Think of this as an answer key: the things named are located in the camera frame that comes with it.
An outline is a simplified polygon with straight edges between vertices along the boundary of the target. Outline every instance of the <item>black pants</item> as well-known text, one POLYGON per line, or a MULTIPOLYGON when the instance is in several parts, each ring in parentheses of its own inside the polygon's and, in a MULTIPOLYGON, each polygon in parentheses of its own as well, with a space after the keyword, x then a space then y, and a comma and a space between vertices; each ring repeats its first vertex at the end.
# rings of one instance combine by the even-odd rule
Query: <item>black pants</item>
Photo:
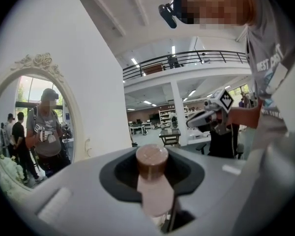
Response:
POLYGON ((13 145, 12 144, 9 144, 8 145, 8 151, 9 151, 9 154, 10 154, 10 158, 12 158, 12 156, 15 156, 15 162, 17 164, 20 164, 19 163, 19 158, 18 158, 17 151, 13 148, 13 145))
POLYGON ((59 152, 57 155, 50 157, 38 156, 38 164, 45 171, 46 177, 51 177, 57 172, 61 171, 64 167, 68 166, 70 163, 61 155, 59 152))
POLYGON ((23 168, 24 179, 28 179, 27 170, 33 175, 35 179, 38 178, 38 174, 35 170, 35 166, 30 157, 30 151, 27 148, 20 148, 17 151, 20 159, 20 165, 23 168))

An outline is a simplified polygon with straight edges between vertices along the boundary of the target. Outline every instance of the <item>ceiling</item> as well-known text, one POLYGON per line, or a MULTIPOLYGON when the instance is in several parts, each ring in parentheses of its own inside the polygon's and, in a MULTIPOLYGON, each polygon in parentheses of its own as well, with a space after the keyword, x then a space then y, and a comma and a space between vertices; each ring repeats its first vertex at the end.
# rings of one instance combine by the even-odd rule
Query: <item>ceiling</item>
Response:
MULTIPOLYGON (((205 98, 218 88, 231 86, 228 90, 232 90, 246 84, 250 80, 250 76, 210 76, 182 80, 178 81, 177 84, 181 99, 187 98, 191 91, 196 90, 192 97, 188 99, 188 101, 195 101, 205 98)), ((145 88, 125 95, 126 108, 135 110, 151 108, 151 105, 143 102, 145 100, 157 106, 162 106, 168 103, 174 103, 173 99, 170 83, 145 88)))
POLYGON ((172 0, 80 0, 122 68, 171 53, 189 51, 195 36, 237 39, 243 27, 185 25, 171 29, 158 13, 172 0))

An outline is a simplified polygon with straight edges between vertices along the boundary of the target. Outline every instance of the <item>gray t-shirt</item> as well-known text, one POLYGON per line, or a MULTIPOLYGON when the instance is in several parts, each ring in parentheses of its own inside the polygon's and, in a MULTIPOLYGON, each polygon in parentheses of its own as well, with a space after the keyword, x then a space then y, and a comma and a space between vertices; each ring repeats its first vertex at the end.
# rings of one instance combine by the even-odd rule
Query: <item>gray t-shirt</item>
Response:
POLYGON ((57 126, 60 127, 58 116, 56 112, 52 113, 49 111, 48 116, 42 116, 37 109, 37 117, 34 121, 34 110, 30 110, 28 113, 28 119, 26 122, 26 129, 34 131, 36 124, 43 127, 46 131, 52 131, 53 135, 56 138, 56 141, 53 143, 49 143, 49 141, 40 142, 35 145, 35 150, 38 154, 42 156, 54 156, 57 155, 61 151, 61 144, 57 133, 57 126))
POLYGON ((248 28, 247 59, 263 100, 252 149, 265 148, 287 132, 271 96, 295 62, 295 28, 274 0, 254 0, 257 17, 248 28))

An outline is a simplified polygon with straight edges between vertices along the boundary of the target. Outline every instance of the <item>ornate white mirror frame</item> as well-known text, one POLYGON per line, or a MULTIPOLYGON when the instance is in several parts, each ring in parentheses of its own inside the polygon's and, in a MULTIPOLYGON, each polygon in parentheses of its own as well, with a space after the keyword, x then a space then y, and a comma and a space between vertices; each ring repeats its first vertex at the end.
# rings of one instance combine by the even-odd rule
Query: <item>ornate white mirror frame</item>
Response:
MULTIPOLYGON (((72 162, 77 162, 89 158, 85 148, 86 142, 84 139, 82 118, 78 105, 70 87, 65 81, 63 75, 60 73, 58 65, 52 63, 52 59, 49 53, 37 54, 33 57, 27 55, 21 61, 16 61, 9 68, 9 71, 6 74, 2 75, 2 77, 0 77, 0 96, 13 81, 20 78, 21 76, 28 74, 38 74, 45 76, 60 90, 72 116, 72 123, 74 128, 74 155, 72 162)), ((6 187, 8 189, 8 191, 6 191, 6 194, 16 201, 21 201, 32 190, 19 183, 17 180, 13 179, 4 169, 1 160, 0 185, 2 188, 6 187)))

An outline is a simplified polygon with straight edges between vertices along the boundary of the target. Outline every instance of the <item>metal railing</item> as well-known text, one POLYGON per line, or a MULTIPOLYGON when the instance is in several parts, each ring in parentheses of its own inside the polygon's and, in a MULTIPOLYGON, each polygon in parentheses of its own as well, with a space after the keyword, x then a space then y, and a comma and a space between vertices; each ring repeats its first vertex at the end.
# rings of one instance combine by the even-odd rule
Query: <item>metal railing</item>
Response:
POLYGON ((178 67, 188 67, 191 65, 215 62, 248 63, 245 53, 213 50, 182 52, 145 60, 138 64, 126 67, 123 69, 123 80, 135 79, 148 74, 178 67))

